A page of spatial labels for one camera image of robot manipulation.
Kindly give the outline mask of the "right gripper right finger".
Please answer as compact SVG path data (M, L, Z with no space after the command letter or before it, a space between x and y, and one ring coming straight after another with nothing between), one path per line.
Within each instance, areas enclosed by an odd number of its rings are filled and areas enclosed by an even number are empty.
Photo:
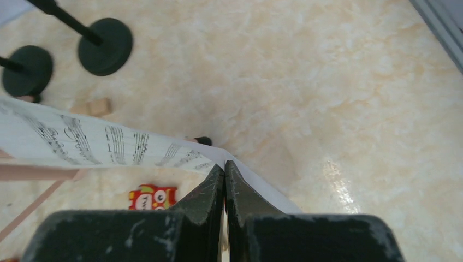
M225 164L231 261L404 261L392 230L372 215L286 214Z

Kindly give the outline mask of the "pink music stand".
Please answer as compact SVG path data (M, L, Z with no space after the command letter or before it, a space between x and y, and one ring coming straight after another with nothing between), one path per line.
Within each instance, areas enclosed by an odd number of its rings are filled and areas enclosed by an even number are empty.
M60 170L14 165L1 154L1 244L24 245L49 214L60 210L126 210L141 184L177 187L182 198L205 172L174 168Z

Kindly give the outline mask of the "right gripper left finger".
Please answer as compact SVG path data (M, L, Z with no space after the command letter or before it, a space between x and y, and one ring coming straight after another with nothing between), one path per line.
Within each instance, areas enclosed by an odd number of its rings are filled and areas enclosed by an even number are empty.
M63 210L35 231L22 261L221 261L224 172L164 211Z

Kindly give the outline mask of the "sheet music page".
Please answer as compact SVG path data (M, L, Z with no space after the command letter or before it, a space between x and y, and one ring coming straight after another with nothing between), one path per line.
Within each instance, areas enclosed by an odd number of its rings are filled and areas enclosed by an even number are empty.
M232 161L244 181L285 213L301 209L228 151L184 139L129 128L101 118L49 106L1 98L1 150L22 164L62 169L134 171L148 180L182 189L205 178L213 167Z

